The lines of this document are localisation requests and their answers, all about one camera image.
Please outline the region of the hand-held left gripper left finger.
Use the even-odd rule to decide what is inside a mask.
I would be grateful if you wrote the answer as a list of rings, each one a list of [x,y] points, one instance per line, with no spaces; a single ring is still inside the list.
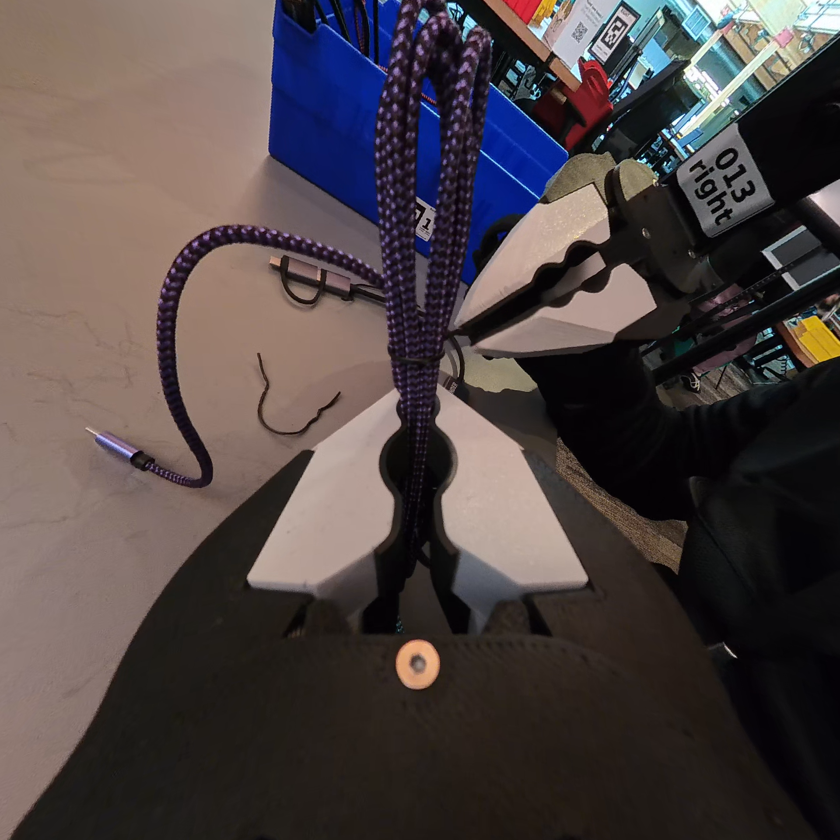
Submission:
[[[255,590],[334,604],[365,634],[393,634],[403,589],[403,501],[385,447],[402,429],[396,390],[325,438],[248,572]]]

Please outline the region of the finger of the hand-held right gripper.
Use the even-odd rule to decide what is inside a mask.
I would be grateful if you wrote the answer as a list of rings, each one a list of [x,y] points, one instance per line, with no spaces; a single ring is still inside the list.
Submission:
[[[656,311],[634,268],[579,253],[538,269],[515,287],[512,270],[487,267],[469,291],[469,343],[489,358],[520,359],[593,350]]]
[[[571,269],[571,249],[584,259],[609,239],[607,205],[593,184],[530,209],[499,243],[458,310],[457,335],[491,335],[545,308]]]

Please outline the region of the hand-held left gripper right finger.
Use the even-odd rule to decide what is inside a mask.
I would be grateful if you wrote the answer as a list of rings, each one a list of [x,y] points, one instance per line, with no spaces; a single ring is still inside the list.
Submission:
[[[450,392],[434,428],[452,469],[439,498],[443,545],[455,552],[450,591],[479,634],[499,602],[584,589],[589,576],[523,448]]]

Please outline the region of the grey usb adapter hub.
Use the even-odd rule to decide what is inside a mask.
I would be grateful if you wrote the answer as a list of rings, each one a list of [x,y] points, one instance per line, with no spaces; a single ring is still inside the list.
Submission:
[[[380,289],[361,280],[352,280],[335,270],[322,268],[289,255],[272,256],[269,265],[278,273],[280,284],[289,299],[305,308],[315,307],[324,297],[333,297],[344,302],[361,300],[381,308],[385,307],[385,294]],[[466,360],[455,337],[447,337],[444,342],[444,357],[449,359],[452,371],[440,372],[438,383],[467,403],[469,391],[465,384]]]

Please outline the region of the person's right forearm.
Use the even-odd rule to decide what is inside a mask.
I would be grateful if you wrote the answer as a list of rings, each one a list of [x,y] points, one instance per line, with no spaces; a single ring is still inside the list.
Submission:
[[[731,480],[837,526],[839,360],[675,414],[687,474]]]

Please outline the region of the person's right hand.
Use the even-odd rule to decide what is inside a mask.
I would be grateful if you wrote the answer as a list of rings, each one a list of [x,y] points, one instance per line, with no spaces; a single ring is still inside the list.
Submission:
[[[687,520],[697,476],[697,407],[664,404],[636,345],[530,356],[518,365],[535,381],[558,438],[596,485],[642,517]]]

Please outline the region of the black thread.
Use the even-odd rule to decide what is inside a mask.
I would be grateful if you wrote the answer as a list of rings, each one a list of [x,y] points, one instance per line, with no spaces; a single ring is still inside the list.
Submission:
[[[266,415],[265,415],[266,400],[267,400],[268,394],[270,392],[270,378],[268,377],[268,374],[266,372],[266,366],[265,366],[265,363],[263,361],[262,354],[260,352],[256,353],[256,358],[257,358],[257,364],[258,364],[258,368],[259,368],[259,374],[260,374],[260,377],[261,377],[261,380],[262,380],[262,383],[263,383],[263,388],[261,390],[261,394],[259,395],[259,399],[258,399],[257,407],[256,407],[257,421],[258,421],[259,425],[270,434],[276,435],[278,437],[284,437],[284,438],[298,437],[298,436],[301,436],[301,435],[305,434],[313,425],[315,425],[316,423],[319,422],[321,417],[328,410],[330,410],[331,408],[336,406],[336,404],[338,403],[338,401],[340,400],[340,398],[342,396],[341,391],[336,392],[336,394],[332,397],[332,399],[329,400],[329,402],[327,402],[326,404],[320,406],[317,409],[314,416],[312,416],[309,420],[307,420],[306,423],[304,423],[300,428],[297,428],[297,429],[279,429],[276,426],[272,426],[266,420]]]

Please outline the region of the red chair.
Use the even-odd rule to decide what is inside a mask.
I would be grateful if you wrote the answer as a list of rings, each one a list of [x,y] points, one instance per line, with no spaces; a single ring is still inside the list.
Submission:
[[[583,151],[595,137],[595,129],[606,126],[613,114],[611,82],[597,59],[579,59],[581,82],[571,90],[557,80],[535,100],[532,120],[569,156]]]

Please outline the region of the wooden table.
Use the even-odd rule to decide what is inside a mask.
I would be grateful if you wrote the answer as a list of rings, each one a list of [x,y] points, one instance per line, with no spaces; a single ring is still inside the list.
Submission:
[[[503,1],[455,1],[457,6],[492,40],[492,82],[497,84],[508,69],[520,61],[525,67],[536,67],[539,74],[549,74],[575,91],[580,81],[559,57],[547,47]]]

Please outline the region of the yellow plastic bin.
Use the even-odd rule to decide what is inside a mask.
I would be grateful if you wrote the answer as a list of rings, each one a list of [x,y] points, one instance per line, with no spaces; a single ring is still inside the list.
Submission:
[[[781,327],[794,362],[802,368],[839,358],[838,337],[817,316],[785,320]]]

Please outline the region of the black and white tag sign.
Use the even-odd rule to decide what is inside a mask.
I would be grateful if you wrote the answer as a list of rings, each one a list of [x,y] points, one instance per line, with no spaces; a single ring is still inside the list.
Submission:
[[[607,68],[627,52],[629,36],[640,19],[640,14],[627,2],[619,2],[605,18],[588,47],[589,55]]]

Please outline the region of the white printed box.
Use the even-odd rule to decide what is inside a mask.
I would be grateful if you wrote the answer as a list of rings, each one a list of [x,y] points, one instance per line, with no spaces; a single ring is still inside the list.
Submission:
[[[582,57],[592,24],[592,2],[562,1],[557,6],[541,40],[566,65]]]

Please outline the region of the blue plastic bin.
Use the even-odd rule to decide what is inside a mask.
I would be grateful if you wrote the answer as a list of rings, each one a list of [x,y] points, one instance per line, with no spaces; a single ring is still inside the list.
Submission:
[[[385,72],[328,23],[308,32],[276,2],[268,151],[278,162],[373,224],[375,118]],[[525,214],[567,162],[566,150],[495,87],[476,172],[462,280],[488,228]]]

